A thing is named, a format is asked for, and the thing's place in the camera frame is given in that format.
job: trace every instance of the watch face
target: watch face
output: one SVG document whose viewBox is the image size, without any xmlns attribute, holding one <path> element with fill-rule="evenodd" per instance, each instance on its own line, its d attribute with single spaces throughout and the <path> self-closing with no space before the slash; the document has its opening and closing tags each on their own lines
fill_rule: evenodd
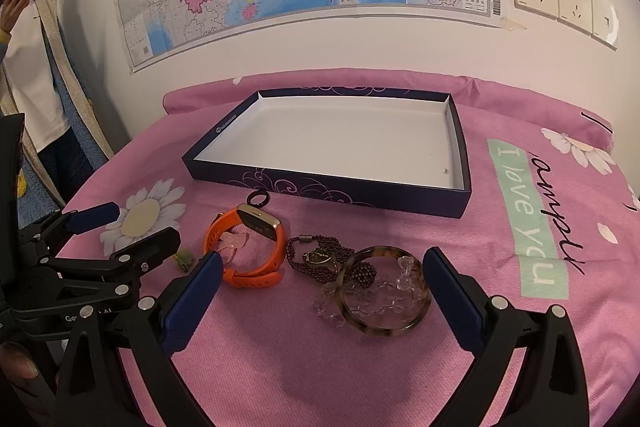
<svg viewBox="0 0 640 427">
<path fill-rule="evenodd" d="M 271 214 L 244 203 L 238 205 L 237 212 L 244 226 L 272 241 L 277 241 L 276 229 L 280 222 Z"/>
</svg>

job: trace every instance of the smartwatch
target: smartwatch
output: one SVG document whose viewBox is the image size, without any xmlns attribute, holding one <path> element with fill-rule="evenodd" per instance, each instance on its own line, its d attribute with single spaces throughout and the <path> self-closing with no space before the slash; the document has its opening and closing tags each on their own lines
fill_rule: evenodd
<svg viewBox="0 0 640 427">
<path fill-rule="evenodd" d="M 282 279 L 278 268 L 284 261 L 287 237 L 280 220 L 255 205 L 242 203 L 218 217 L 207 230 L 203 253 L 215 250 L 220 236 L 240 224 L 268 237 L 276 245 L 268 261 L 257 270 L 240 273 L 232 268 L 225 268 L 222 279 L 235 288 L 267 288 L 276 285 Z"/>
</svg>

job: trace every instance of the tortoiseshell bangle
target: tortoiseshell bangle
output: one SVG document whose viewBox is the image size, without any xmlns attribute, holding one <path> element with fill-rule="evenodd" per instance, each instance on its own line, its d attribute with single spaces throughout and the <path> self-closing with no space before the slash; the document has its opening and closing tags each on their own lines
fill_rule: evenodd
<svg viewBox="0 0 640 427">
<path fill-rule="evenodd" d="M 412 271 L 418 272 L 419 274 L 418 280 L 422 280 L 422 283 L 424 284 L 424 288 L 428 292 L 427 296 L 424 298 L 424 304 L 422 305 L 422 308 L 420 309 L 418 314 L 413 318 L 413 320 L 411 320 L 411 322 L 409 322 L 407 325 L 405 325 L 402 328 L 391 330 L 388 328 L 376 328 L 374 326 L 369 326 L 367 323 L 357 318 L 353 314 L 353 312 L 351 312 L 351 310 L 349 309 L 349 306 L 344 300 L 343 284 L 344 284 L 345 274 L 348 272 L 348 270 L 351 269 L 352 266 L 354 266 L 354 264 L 361 263 L 362 261 L 364 261 L 365 259 L 369 259 L 370 257 L 390 257 L 392 259 L 400 259 L 405 255 L 409 255 L 414 258 L 414 265 L 412 267 Z M 335 280 L 335 283 L 337 285 L 336 303 L 338 305 L 338 309 L 340 310 L 340 313 L 344 317 L 344 320 L 347 321 L 354 328 L 362 331 L 362 333 L 366 333 L 367 335 L 373 335 L 375 337 L 395 337 L 396 335 L 401 335 L 405 331 L 415 328 L 420 323 L 420 321 L 424 318 L 424 316 L 427 314 L 427 311 L 429 310 L 429 306 L 431 306 L 431 292 L 427 288 L 426 283 L 424 283 L 424 277 L 422 275 L 422 263 L 407 251 L 401 250 L 400 248 L 396 248 L 396 247 L 369 247 L 369 248 L 365 248 L 364 250 L 360 250 L 359 252 L 356 252 L 346 261 L 346 263 L 342 265 L 340 272 L 338 273 L 338 277 Z"/>
</svg>

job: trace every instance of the blue gripper pad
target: blue gripper pad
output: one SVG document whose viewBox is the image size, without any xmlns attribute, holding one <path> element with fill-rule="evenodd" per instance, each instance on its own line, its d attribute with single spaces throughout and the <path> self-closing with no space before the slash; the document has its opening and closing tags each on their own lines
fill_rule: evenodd
<svg viewBox="0 0 640 427">
<path fill-rule="evenodd" d="M 76 235 L 103 227 L 120 217 L 120 208 L 115 203 L 105 203 L 72 214 L 66 222 L 66 229 Z"/>
<path fill-rule="evenodd" d="M 430 248 L 422 273 L 449 327 L 465 351 L 477 356 L 484 347 L 484 317 L 463 288 L 461 276 L 440 248 Z"/>
<path fill-rule="evenodd" d="M 161 323 L 160 343 L 169 357 L 189 344 L 222 283 L 222 272 L 222 257 L 219 253 L 210 251 L 200 259 L 189 275 L 174 279 L 167 286 L 165 291 L 182 290 L 164 314 Z"/>
</svg>

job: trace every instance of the orange watch strap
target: orange watch strap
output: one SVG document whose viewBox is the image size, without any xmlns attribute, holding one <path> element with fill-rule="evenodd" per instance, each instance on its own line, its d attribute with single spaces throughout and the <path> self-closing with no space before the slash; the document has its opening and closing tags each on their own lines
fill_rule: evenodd
<svg viewBox="0 0 640 427">
<path fill-rule="evenodd" d="M 237 209 L 235 208 L 216 219 L 205 235 L 203 253 L 213 250 L 216 242 L 224 232 L 241 223 L 242 219 L 240 219 Z M 282 224 L 276 227 L 275 232 L 276 247 L 265 264 L 258 269 L 245 273 L 239 273 L 232 268 L 225 268 L 223 271 L 223 280 L 236 288 L 266 288 L 280 282 L 282 276 L 277 270 L 285 258 L 287 237 Z"/>
</svg>

